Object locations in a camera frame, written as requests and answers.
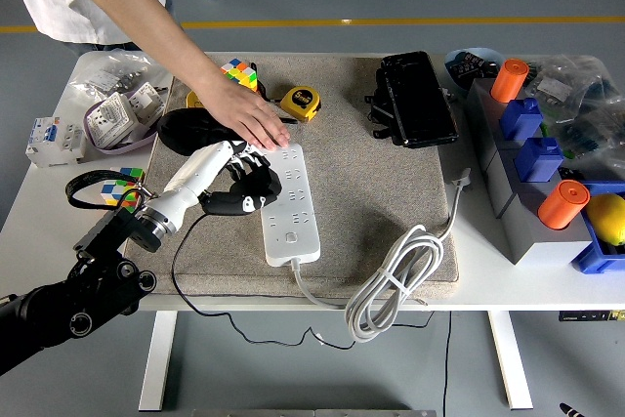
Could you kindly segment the person's hand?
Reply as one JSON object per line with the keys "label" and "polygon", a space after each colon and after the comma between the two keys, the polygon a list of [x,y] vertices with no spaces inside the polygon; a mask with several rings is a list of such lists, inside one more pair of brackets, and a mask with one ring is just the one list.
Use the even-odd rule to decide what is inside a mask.
{"label": "person's hand", "polygon": [[210,114],[250,145],[268,150],[286,147],[290,134],[270,105],[248,88],[220,79],[197,92]]}

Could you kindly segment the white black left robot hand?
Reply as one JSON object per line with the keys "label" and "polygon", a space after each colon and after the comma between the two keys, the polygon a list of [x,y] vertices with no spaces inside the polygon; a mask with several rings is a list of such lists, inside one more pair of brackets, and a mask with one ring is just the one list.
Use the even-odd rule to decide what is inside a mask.
{"label": "white black left robot hand", "polygon": [[[230,171],[233,185],[227,192],[211,192],[223,169]],[[186,210],[197,204],[209,215],[243,216],[276,201],[280,193],[277,174],[256,147],[221,141],[196,150],[143,212],[174,231],[182,226]]]}

